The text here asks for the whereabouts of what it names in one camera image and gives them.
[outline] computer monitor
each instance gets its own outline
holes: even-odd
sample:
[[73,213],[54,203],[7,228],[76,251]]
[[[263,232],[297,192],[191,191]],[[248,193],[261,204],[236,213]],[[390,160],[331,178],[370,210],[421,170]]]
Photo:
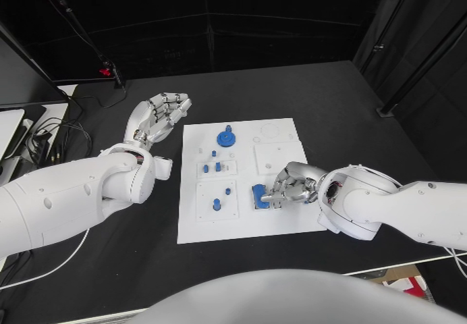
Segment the computer monitor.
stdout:
[[0,31],[0,110],[65,102],[59,88]]

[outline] black tabletop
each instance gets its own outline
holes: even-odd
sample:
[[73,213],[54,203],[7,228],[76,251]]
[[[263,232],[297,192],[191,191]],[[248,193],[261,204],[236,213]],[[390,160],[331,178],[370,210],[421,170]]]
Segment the black tabletop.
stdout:
[[[376,115],[380,100],[350,62],[131,80],[126,89],[125,101],[109,109],[79,99],[93,156],[122,141],[137,103],[158,92],[184,92],[193,100],[187,117],[151,149],[173,160],[171,177],[157,182],[142,205],[90,229],[80,251],[50,276],[0,293],[7,324],[56,323],[144,308],[190,286],[245,271],[348,273],[444,255],[439,247],[418,244],[384,225],[373,241],[325,231],[177,245],[184,124],[291,117],[311,165],[333,170],[360,163],[403,184],[435,178],[396,120]],[[105,82],[77,86],[75,95],[93,95],[109,104],[121,91]],[[75,132],[70,157],[80,158],[85,149]],[[82,234],[34,250],[21,277],[53,269],[80,239]]]

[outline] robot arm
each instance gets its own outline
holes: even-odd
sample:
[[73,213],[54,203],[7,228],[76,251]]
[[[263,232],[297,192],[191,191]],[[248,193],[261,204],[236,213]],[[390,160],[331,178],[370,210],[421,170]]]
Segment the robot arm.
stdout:
[[124,144],[0,187],[0,258],[70,238],[115,211],[144,203],[154,180],[167,180],[171,170],[171,160],[152,157],[148,149],[188,107],[186,94],[160,94],[142,101],[128,120]]
[[415,241],[467,250],[467,185],[399,182],[361,166],[325,173],[291,162],[262,201],[318,203],[318,223],[334,233],[372,240],[382,223]]

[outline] black pole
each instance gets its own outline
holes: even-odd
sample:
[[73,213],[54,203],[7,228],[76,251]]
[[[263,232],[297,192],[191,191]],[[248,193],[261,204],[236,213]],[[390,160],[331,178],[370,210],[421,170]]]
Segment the black pole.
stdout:
[[96,53],[96,56],[99,57],[99,60],[102,61],[103,67],[108,68],[112,71],[114,79],[115,79],[115,88],[124,88],[124,78],[121,76],[121,72],[115,67],[115,64],[112,61],[106,58],[106,56],[101,53],[98,47],[95,46],[95,43],[88,35],[88,32],[85,31],[85,28],[82,27],[82,24],[79,23],[79,20],[76,18],[76,15],[73,13],[73,10],[70,9],[70,6],[67,5],[66,0],[57,0],[59,4],[65,8],[65,12],[72,20],[72,23],[77,30],[75,32],[82,37],[82,40],[89,44],[89,46],[93,49],[93,52]]
[[403,85],[399,87],[399,90],[393,94],[392,98],[386,102],[384,106],[380,109],[376,109],[379,115],[382,117],[389,117],[392,109],[399,104],[400,100],[409,93],[409,90],[413,88],[415,84],[432,68],[432,66],[438,63],[439,59],[445,56],[448,51],[455,47],[459,38],[462,37],[464,32],[467,31],[467,12],[464,13],[459,21],[455,23],[449,32],[444,36],[441,42],[438,43],[435,49],[428,54],[423,62],[418,66],[416,70],[408,77]]
[[392,11],[389,20],[386,22],[384,28],[382,29],[382,33],[380,33],[379,38],[376,40],[376,43],[373,45],[372,52],[369,53],[367,58],[366,58],[364,63],[363,63],[363,66],[360,68],[360,73],[361,74],[366,71],[367,65],[370,64],[370,61],[373,59],[374,54],[384,48],[384,45],[382,44],[382,40],[383,40],[383,38],[386,36],[386,33],[389,31],[389,28],[390,28],[390,25],[393,23],[393,19],[396,17],[396,14],[399,12],[399,9],[402,7],[402,4],[403,4],[403,0],[399,0],[399,2],[396,3],[396,7],[393,8],[393,11]]

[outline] robotic hand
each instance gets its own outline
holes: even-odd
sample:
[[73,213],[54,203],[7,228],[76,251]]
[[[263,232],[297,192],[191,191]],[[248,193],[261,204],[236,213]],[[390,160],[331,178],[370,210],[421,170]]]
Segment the robotic hand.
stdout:
[[402,184],[360,165],[331,172],[289,162],[263,202],[317,203],[318,223],[334,233],[372,240],[382,223],[415,241],[467,250],[467,185]]
[[171,160],[152,157],[148,149],[188,108],[186,94],[158,94],[135,106],[122,144],[0,187],[0,258],[70,238],[115,211],[144,203],[154,180],[167,180],[171,170]]

